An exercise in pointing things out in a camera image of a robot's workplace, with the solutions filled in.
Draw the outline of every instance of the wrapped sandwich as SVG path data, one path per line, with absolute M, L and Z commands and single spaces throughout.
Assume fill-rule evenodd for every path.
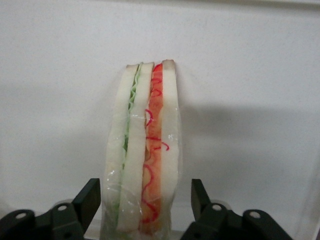
M 179 126 L 174 61 L 128 65 L 106 148 L 101 240 L 169 238 Z

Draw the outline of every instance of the sandwich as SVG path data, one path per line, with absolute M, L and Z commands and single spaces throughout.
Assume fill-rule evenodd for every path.
M 179 124 L 174 61 L 128 65 L 106 147 L 101 239 L 105 234 L 168 238 L 178 183 Z

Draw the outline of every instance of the plastic wrap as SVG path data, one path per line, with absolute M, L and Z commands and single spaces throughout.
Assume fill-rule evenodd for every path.
M 128 65 L 106 147 L 101 240 L 164 240 L 181 175 L 175 63 Z

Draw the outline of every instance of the screw hole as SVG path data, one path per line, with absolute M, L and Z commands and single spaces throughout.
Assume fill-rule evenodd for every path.
M 63 211 L 63 210 L 66 210 L 67 209 L 67 206 L 66 205 L 61 205 L 58 207 L 58 211 Z
M 71 232 L 66 232 L 66 233 L 63 235 L 63 237 L 64 237 L 65 239 L 69 239 L 69 238 L 71 238 L 71 236 L 72 236 Z
M 218 204 L 214 204 L 214 205 L 212 206 L 212 209 L 215 210 L 215 211 L 221 211 L 221 210 L 222 210 L 222 207 L 221 207 L 220 205 L 218 205 Z
M 261 218 L 261 215 L 260 215 L 258 212 L 256 212 L 256 211 L 250 212 L 249 215 L 250 215 L 251 217 L 253 217 L 254 219 L 259 219 L 259 218 Z
M 23 219 L 27 214 L 25 212 L 19 213 L 18 215 L 15 216 L 16 219 Z
M 195 233 L 193 234 L 193 236 L 194 236 L 194 238 L 196 238 L 196 239 L 200 239 L 200 238 L 201 238 L 201 234 L 200 234 L 199 232 L 195 232 Z

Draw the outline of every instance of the white background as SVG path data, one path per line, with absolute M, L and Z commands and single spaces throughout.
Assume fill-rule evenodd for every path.
M 183 171 L 237 214 L 311 239 L 320 210 L 320 5 L 277 1 L 0 1 L 0 216 L 47 211 L 102 177 L 127 64 L 174 59 Z M 101 213 L 89 230 L 99 234 Z

